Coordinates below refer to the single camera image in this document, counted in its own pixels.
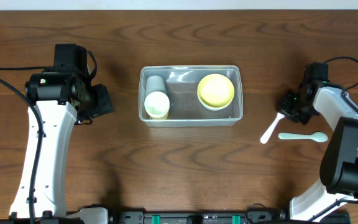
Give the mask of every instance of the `bowl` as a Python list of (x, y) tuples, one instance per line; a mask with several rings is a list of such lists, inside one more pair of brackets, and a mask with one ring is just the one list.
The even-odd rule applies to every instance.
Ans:
[(221, 110), (233, 100), (234, 85), (224, 75), (210, 74), (198, 84), (197, 97), (205, 108), (212, 111)]

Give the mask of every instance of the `green tape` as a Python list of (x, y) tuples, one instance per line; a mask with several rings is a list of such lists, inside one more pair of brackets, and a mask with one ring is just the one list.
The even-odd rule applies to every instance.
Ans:
[(152, 224), (160, 224), (160, 216), (159, 215), (152, 216)]
[(241, 224), (241, 217), (239, 215), (233, 215), (233, 224)]

